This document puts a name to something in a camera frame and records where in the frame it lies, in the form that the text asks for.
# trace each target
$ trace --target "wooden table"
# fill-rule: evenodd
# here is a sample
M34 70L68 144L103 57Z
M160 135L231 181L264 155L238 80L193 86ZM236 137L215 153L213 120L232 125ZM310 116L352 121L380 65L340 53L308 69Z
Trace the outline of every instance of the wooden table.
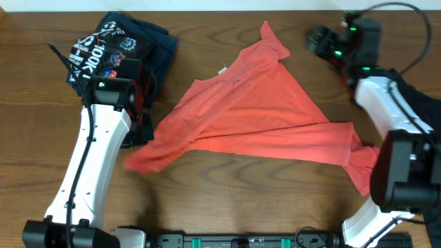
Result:
M0 247L23 247L26 220L42 220L65 175L79 131L81 104L65 83L64 54L89 35L105 13L6 14L0 29ZM217 75L260 39L268 20L291 51L283 62L331 121L353 121L363 140L381 145L365 112L331 67L304 47L305 30L338 28L340 12L133 12L179 39L172 70L151 110L154 124L195 78ZM403 68L422 49L424 26L412 12L371 14L384 28L380 64ZM441 12L430 12L433 45L404 78L441 98ZM192 151L161 173L123 169L135 149L121 150L107 196L105 230L140 225L187 233L296 232L309 225L337 229L364 202L345 171L307 161ZM429 247L425 228L403 224L416 247Z

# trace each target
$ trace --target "shirt tag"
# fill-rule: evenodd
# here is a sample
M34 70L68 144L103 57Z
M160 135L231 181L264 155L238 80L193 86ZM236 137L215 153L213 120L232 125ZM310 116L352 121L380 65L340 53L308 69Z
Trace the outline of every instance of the shirt tag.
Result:
M227 67L225 66L225 63L224 63L222 70L218 71L218 74L222 74L226 70L227 70Z

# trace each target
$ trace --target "green tape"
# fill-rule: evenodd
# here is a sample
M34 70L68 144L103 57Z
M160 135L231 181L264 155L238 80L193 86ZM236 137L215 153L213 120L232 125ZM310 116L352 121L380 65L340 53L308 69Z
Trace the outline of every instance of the green tape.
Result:
M201 248L201 239L193 238L192 239L192 248Z
M291 240L288 238L282 238L282 248L291 248Z

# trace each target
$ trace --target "white wall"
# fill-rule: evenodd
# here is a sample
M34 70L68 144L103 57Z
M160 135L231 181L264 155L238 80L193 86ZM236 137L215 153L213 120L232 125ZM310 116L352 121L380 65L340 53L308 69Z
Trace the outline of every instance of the white wall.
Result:
M0 6L7 12L357 10L385 1L390 0L0 0ZM441 0L404 0L404 2L412 3L423 10L441 10Z

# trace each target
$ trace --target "red t-shirt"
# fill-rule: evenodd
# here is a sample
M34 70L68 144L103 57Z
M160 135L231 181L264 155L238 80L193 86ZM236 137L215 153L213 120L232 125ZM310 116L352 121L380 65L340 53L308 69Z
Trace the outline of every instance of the red t-shirt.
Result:
M280 62L289 50L268 22L260 33L223 73L196 79L126 167L160 171L191 149L299 159L343 166L368 194L378 149L363 147L352 123L329 122Z

